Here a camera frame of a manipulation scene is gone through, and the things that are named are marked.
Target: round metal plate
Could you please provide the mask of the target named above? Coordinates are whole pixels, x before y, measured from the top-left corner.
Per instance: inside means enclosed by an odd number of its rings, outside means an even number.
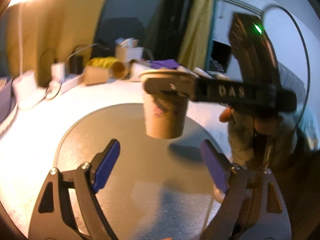
[[[120,157],[97,199],[117,237],[198,239],[220,207],[212,200],[213,182],[199,152],[204,139],[215,145],[214,139],[190,118],[180,138],[153,139],[145,135],[141,104],[110,106],[69,129],[53,166],[75,169],[113,138],[121,144]],[[78,227],[87,233],[70,191]]]

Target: black cable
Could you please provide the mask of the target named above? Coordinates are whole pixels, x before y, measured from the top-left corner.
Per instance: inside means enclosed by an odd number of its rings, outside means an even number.
[[[283,10],[289,17],[290,19],[292,20],[292,22],[294,23],[295,27],[297,28],[297,31],[300,35],[300,38],[301,38],[301,41],[302,41],[302,45],[303,45],[303,49],[304,49],[304,53],[306,55],[306,60],[307,60],[307,70],[308,70],[308,84],[307,84],[307,94],[306,94],[306,98],[305,98],[305,101],[304,101],[304,104],[303,104],[303,108],[302,108],[302,112],[300,114],[300,117],[295,125],[295,129],[294,129],[294,132],[298,129],[299,127],[299,124],[303,118],[303,114],[306,110],[306,107],[307,107],[307,103],[308,103],[308,99],[309,99],[309,93],[310,93],[310,80],[311,80],[311,70],[310,70],[310,61],[309,61],[309,56],[308,56],[308,51],[307,51],[307,46],[306,46],[306,43],[304,41],[304,38],[303,38],[303,35],[302,35],[302,32],[296,22],[296,20],[293,18],[292,14],[287,10],[285,9],[284,7],[280,6],[280,5],[277,5],[277,4],[270,4],[270,5],[267,5],[263,11],[262,11],[262,16],[261,16],[261,20],[262,20],[262,23],[263,23],[263,20],[264,20],[264,17],[265,17],[265,14],[267,11],[269,11],[270,9],[272,8],[279,8],[281,10]]]
[[[58,80],[55,80],[56,82],[58,82],[59,83],[59,89],[58,89],[58,92],[52,97],[52,98],[48,98],[48,95],[52,92],[48,92],[48,90],[49,90],[49,88],[50,88],[50,84],[49,84],[49,86],[47,87],[47,89],[45,90],[45,94],[44,94],[44,98],[43,98],[43,100],[45,100],[45,101],[51,101],[51,100],[53,100],[54,98],[56,98],[56,96],[59,94],[59,92],[60,92],[60,90],[61,90],[61,87],[62,87],[62,82],[61,81],[58,81]]]
[[[75,51],[79,46],[83,46],[83,48]],[[66,65],[68,64],[68,62],[69,62],[69,60],[70,60],[70,58],[71,58],[72,56],[74,56],[74,55],[76,55],[76,54],[78,54],[78,53],[80,53],[80,52],[82,52],[82,51],[85,51],[85,50],[87,50],[87,49],[90,49],[90,48],[92,48],[92,47],[98,47],[98,48],[100,48],[100,49],[104,49],[105,51],[109,51],[109,50],[110,50],[110,48],[105,47],[105,46],[102,46],[102,45],[99,44],[99,43],[93,43],[93,44],[91,44],[91,45],[79,44],[79,45],[77,45],[77,46],[74,47],[73,51],[71,52],[70,56],[68,57],[68,59],[67,59],[67,61],[66,61]]]
[[[51,47],[51,48],[47,48],[47,49],[41,54],[41,56],[40,56],[39,65],[40,65],[40,62],[41,62],[44,54],[45,54],[46,52],[50,51],[50,50],[52,50],[52,51],[54,52],[54,59],[57,58],[57,51],[56,51],[56,49],[55,49],[55,48],[52,48],[52,47]]]

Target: metal bolt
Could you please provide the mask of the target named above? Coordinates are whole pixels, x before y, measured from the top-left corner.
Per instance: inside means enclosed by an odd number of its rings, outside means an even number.
[[[50,174],[51,175],[54,175],[54,174],[56,174],[58,172],[58,169],[57,168],[52,168],[51,170],[50,170]]]
[[[264,174],[271,174],[271,170],[270,170],[270,169],[266,169],[266,170],[264,171]]]
[[[87,170],[90,167],[90,163],[89,162],[85,162],[81,165],[81,169],[83,170]]]
[[[237,164],[232,164],[231,169],[233,169],[234,171],[239,171],[239,166]]]

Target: white table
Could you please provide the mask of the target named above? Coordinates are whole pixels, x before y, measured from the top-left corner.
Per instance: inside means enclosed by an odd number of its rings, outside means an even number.
[[[59,98],[18,112],[0,139],[0,200],[24,235],[28,235],[36,198],[64,133],[85,115],[123,103],[142,103],[141,83],[80,85]],[[217,104],[190,102],[187,116],[202,125],[230,157],[227,127],[218,120],[222,110]]]

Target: clutter on desk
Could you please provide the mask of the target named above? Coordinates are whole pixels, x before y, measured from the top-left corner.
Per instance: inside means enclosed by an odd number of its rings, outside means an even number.
[[[52,64],[51,77],[52,79],[57,78],[61,83],[63,83],[66,77],[66,64],[64,62]]]
[[[110,76],[109,69],[86,66],[84,68],[84,85],[102,84],[108,81]]]
[[[116,57],[93,58],[84,68],[84,85],[105,83],[110,77],[124,79],[128,73],[128,64]]]
[[[140,75],[148,70],[152,70],[147,61],[135,61],[130,67],[130,82],[141,82]]]
[[[12,86],[20,110],[31,109],[45,98],[46,90],[37,85],[34,71],[17,77]]]
[[[176,70],[179,67],[179,63],[174,59],[156,60],[151,62],[151,68],[154,69],[172,69]]]
[[[118,43],[116,46],[115,57],[118,58],[122,62],[129,62],[133,59],[141,60],[143,54],[143,48],[138,47],[138,40],[134,38],[126,39],[122,42],[121,40],[117,40]]]

